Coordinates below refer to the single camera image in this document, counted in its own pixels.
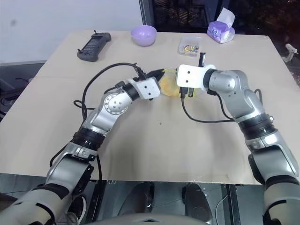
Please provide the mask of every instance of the tabletop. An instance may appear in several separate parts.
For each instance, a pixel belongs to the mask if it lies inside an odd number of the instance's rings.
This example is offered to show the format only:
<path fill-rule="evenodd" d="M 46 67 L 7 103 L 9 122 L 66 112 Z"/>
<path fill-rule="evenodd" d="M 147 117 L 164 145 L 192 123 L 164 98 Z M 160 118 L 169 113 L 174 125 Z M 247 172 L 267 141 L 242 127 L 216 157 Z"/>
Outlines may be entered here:
<path fill-rule="evenodd" d="M 0 173 L 45 176 L 49 161 L 78 130 L 81 99 L 88 81 L 117 62 L 137 62 L 144 71 L 198 65 L 198 58 L 179 55 L 183 36 L 202 38 L 206 64 L 246 73 L 251 89 L 260 88 L 266 113 L 278 128 L 298 162 L 300 89 L 268 36 L 235 35 L 225 44 L 206 34 L 158 33 L 148 47 L 133 43 L 130 32 L 109 31 L 112 40 L 96 62 L 77 58 L 93 34 L 91 30 L 67 36 L 0 124 Z M 97 107 L 104 90 L 136 76 L 129 67 L 115 67 L 90 87 L 86 105 Z M 202 120 L 223 119 L 218 99 L 201 93 L 186 98 L 189 113 Z M 122 115 L 98 150 L 103 179 L 202 181 L 255 184 L 248 164 L 250 153 L 236 123 L 202 124 L 190 120 L 179 98 L 135 101 Z M 98 178 L 96 163 L 93 179 Z"/>

